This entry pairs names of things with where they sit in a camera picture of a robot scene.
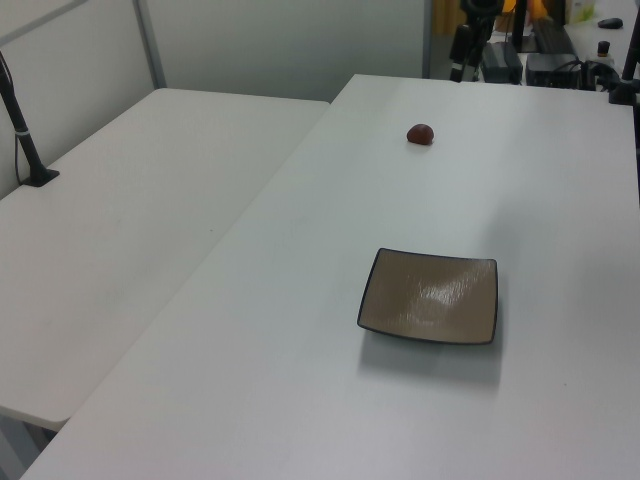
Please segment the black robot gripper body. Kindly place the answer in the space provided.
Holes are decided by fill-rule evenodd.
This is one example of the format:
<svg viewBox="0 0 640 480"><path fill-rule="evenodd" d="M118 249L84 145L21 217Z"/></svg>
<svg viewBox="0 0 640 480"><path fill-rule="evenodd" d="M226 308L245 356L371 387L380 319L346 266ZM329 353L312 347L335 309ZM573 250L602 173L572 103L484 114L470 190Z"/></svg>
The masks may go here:
<svg viewBox="0 0 640 480"><path fill-rule="evenodd" d="M501 14L503 0L461 0L460 8L466 14L466 23L476 24Z"/></svg>

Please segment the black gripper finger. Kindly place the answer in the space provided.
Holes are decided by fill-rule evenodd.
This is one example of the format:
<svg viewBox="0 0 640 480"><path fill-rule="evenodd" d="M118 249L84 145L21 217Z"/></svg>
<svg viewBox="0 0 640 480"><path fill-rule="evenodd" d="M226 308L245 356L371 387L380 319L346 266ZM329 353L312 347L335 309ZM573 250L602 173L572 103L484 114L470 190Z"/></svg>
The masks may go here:
<svg viewBox="0 0 640 480"><path fill-rule="evenodd" d="M456 28L453 43L449 53L449 59L451 60L451 81L462 81L470 46L471 27L466 24L461 24Z"/></svg>
<svg viewBox="0 0 640 480"><path fill-rule="evenodd" d="M471 46L466 60L466 71L469 81L477 81L479 78L479 63L482 58L483 49L489 38L489 23L478 22L473 26Z"/></svg>

